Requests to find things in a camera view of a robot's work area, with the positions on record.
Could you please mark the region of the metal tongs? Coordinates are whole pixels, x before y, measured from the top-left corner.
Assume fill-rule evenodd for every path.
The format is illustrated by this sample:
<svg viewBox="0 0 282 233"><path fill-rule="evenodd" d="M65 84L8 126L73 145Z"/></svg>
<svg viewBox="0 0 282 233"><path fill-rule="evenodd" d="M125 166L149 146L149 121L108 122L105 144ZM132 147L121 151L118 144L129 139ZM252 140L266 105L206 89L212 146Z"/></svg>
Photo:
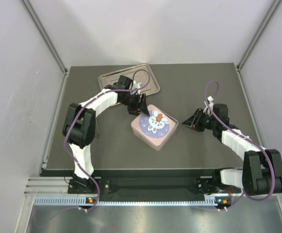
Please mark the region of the metal tongs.
<svg viewBox="0 0 282 233"><path fill-rule="evenodd" d="M100 138L100 131L98 126L98 120L95 119L95 138Z"/></svg>

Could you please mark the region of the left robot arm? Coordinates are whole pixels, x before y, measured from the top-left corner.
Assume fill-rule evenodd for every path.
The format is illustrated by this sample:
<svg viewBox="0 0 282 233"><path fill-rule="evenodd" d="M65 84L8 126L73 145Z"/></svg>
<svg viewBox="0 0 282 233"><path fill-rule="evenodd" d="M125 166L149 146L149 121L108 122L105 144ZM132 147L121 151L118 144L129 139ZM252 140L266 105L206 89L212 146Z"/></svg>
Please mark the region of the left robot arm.
<svg viewBox="0 0 282 233"><path fill-rule="evenodd" d="M64 149L75 164L74 182L84 192L91 192L96 186L92 178L94 168L91 162L90 146L96 133L96 118L107 108L120 103L127 107L130 115L149 115L146 95L141 93L147 84L121 75L117 82L107 85L97 95L83 103L72 103L68 107L62 133Z"/></svg>

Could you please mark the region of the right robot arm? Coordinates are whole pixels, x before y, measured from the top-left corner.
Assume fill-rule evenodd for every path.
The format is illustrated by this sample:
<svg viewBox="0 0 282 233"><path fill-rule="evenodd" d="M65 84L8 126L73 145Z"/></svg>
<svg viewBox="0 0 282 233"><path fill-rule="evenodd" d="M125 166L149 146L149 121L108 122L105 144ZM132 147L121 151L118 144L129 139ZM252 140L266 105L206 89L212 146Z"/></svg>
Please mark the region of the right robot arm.
<svg viewBox="0 0 282 233"><path fill-rule="evenodd" d="M215 171L213 188L224 192L229 186L243 189L250 196L282 193L282 158L278 150L255 145L234 125L230 124L225 104L214 104L205 110L198 108L182 122L197 132L212 131L213 136L230 148L243 161L243 168L222 168Z"/></svg>

